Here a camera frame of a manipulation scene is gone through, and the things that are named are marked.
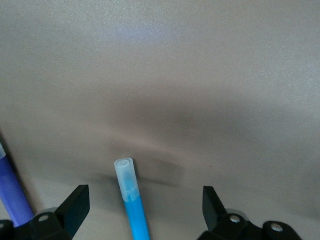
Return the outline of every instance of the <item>pen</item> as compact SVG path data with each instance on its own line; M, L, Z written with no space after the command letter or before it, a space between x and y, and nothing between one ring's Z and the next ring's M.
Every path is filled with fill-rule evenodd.
M15 227L29 222L34 213L11 168L7 154L0 143L0 198Z
M119 159L114 163L126 213L134 240L150 240L145 212L140 197L134 161Z

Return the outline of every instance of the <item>bolt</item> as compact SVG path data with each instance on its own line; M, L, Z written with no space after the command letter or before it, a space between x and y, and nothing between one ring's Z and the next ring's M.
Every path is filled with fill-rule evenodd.
M272 230L273 231L276 231L276 232L278 232L278 233L281 233L281 232L283 232L283 228L279 225L279 224L277 224L277 223L272 223L271 224L271 228L272 228Z
M235 224L238 224L238 223L240 223L240 218L238 217L238 216L236 216L236 215L232 215L231 217L230 217L230 220L231 220L231 222L233 222L233 223L235 223Z
M41 222L44 222L44 221L46 221L48 219L49 219L48 215L43 215L43 216L39 217L38 221L41 223Z

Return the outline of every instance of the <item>screw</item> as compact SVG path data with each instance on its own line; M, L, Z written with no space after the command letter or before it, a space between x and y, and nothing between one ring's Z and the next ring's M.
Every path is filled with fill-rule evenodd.
M43 215L43 216L39 217L38 221L41 223L41 222L44 222L44 221L46 221L48 219L49 219L48 215Z
M278 233L281 233L281 232L283 232L283 228L279 225L279 224L277 224L277 223L272 223L271 224L271 228L272 228L272 230L273 231L276 231L276 232L278 232Z
M231 222L233 222L233 223L235 223L235 224L238 224L238 223L240 223L240 218L238 217L238 216L236 216L236 215L232 215L231 217L230 217L230 220L231 220Z

